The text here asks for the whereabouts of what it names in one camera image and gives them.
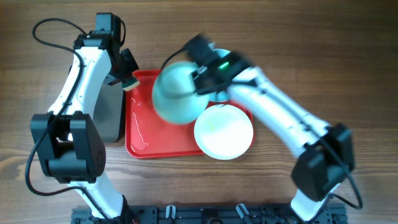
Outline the white plate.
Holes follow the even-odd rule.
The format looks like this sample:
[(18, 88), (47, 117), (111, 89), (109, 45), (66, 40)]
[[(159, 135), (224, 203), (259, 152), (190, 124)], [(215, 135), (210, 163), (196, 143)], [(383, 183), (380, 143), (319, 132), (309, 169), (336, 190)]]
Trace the white plate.
[(254, 128), (241, 109), (232, 105), (214, 105), (197, 118), (194, 137), (198, 147), (207, 156), (231, 160), (250, 148)]

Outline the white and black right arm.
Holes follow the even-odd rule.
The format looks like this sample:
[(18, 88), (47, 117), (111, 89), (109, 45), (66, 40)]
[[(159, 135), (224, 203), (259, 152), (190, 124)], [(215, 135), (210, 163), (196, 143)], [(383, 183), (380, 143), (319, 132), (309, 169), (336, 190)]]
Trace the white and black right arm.
[(291, 209), (311, 223), (333, 196), (333, 191), (351, 179), (355, 168), (352, 132), (343, 124), (331, 126), (312, 115), (280, 91), (259, 67), (238, 72), (208, 68), (193, 74), (200, 95), (226, 91), (248, 109), (288, 147), (297, 161), (291, 178), (298, 190)]

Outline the pale green plate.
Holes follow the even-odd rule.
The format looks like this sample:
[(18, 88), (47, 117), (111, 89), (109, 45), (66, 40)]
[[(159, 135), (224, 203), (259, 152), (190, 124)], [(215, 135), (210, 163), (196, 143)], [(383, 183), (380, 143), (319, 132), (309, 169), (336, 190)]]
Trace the pale green plate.
[(152, 104), (164, 121), (178, 125), (191, 123), (208, 106), (210, 96), (195, 93), (192, 73), (197, 69), (193, 62), (175, 62), (155, 79)]

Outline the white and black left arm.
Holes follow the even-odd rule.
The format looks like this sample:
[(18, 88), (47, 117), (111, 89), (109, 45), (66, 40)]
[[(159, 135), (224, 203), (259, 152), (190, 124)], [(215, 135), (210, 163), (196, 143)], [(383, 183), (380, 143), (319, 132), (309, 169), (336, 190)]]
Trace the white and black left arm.
[(56, 101), (45, 114), (35, 114), (30, 121), (34, 148), (25, 168), (28, 189), (30, 167), (38, 156), (42, 172), (66, 187), (62, 192), (76, 190), (91, 208), (100, 223), (134, 223), (134, 212), (125, 196), (119, 193), (105, 174), (106, 148), (104, 131), (118, 132), (121, 125), (124, 93), (118, 89), (103, 103), (100, 113), (107, 120), (99, 127), (94, 115), (101, 88), (124, 83), (138, 69), (128, 49), (121, 50), (124, 40), (113, 31), (80, 34), (71, 49), (73, 64)]

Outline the green and yellow sponge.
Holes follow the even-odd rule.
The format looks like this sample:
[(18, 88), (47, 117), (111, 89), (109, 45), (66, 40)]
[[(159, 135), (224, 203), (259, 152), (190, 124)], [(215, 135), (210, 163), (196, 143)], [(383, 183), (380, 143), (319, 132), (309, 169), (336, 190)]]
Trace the green and yellow sponge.
[(122, 89), (124, 91), (131, 91), (139, 85), (140, 81), (134, 75), (122, 81)]

